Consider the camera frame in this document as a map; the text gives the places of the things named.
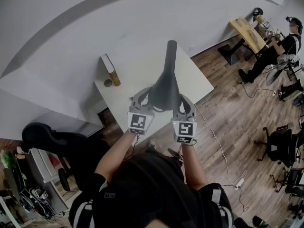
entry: white table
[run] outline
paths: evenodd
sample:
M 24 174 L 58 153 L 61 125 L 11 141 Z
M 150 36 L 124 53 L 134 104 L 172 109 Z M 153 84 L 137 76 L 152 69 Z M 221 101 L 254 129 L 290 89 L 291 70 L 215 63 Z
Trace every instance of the white table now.
M 145 44 L 141 42 L 138 42 L 138 44 L 136 42 L 125 43 L 107 52 L 116 69 L 121 85 L 105 87 L 104 80 L 110 78 L 106 71 L 103 72 L 100 79 L 95 80 L 95 84 L 124 132 L 128 129 L 127 113 L 131 104 L 130 97 L 155 84 L 163 71 L 168 40 L 162 38 Z M 197 103 L 214 89 L 179 46 L 177 46 L 176 53 L 175 75 L 180 93 L 187 96 L 193 103 Z M 139 142 L 164 127 L 170 122 L 171 118 L 172 111 L 155 112 L 155 118 L 147 134 L 141 136 Z

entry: black funnel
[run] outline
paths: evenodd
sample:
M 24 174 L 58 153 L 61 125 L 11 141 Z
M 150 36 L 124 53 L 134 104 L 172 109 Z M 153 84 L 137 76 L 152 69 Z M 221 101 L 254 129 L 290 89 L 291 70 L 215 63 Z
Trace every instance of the black funnel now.
M 180 91 L 174 73 L 176 49 L 177 42 L 169 40 L 163 73 L 149 94 L 151 104 L 161 110 L 170 111 L 178 109 L 181 105 Z

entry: power strip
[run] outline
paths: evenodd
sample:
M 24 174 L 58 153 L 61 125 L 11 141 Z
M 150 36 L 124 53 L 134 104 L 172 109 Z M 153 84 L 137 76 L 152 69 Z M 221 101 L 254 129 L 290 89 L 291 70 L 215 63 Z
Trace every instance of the power strip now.
M 238 183 L 236 184 L 236 186 L 234 187 L 234 190 L 237 191 L 237 190 L 239 189 L 239 187 L 242 186 L 243 182 L 244 182 L 244 179 L 241 178 L 241 179 L 238 181 Z

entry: black cap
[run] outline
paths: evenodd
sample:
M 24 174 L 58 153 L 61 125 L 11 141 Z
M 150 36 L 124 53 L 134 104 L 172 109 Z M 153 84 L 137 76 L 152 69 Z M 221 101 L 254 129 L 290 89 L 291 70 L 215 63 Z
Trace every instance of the black cap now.
M 297 18 L 292 18 L 290 21 L 294 21 L 295 22 L 295 24 L 298 26 L 298 28 L 299 28 L 299 34 L 302 34 L 302 30 L 303 30 L 303 25 L 302 25 L 302 22 L 299 20 L 299 19 L 297 19 Z

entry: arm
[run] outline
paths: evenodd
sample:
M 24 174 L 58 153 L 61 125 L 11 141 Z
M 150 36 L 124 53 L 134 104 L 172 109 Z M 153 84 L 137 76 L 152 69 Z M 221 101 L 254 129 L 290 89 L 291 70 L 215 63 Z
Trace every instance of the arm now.
M 271 37 L 271 42 L 272 42 L 272 45 L 273 47 L 275 48 L 275 51 L 278 55 L 281 55 L 285 52 L 285 49 L 282 45 L 278 46 L 278 44 L 276 43 L 276 40 L 274 37 Z
M 123 162 L 125 154 L 130 148 L 136 135 L 125 132 L 124 135 L 109 149 L 99 161 L 95 173 L 102 175 L 108 182 L 111 181 L 113 173 Z
M 182 144 L 181 147 L 187 185 L 193 189 L 199 190 L 208 184 L 205 171 L 200 165 L 194 147 L 184 144 Z

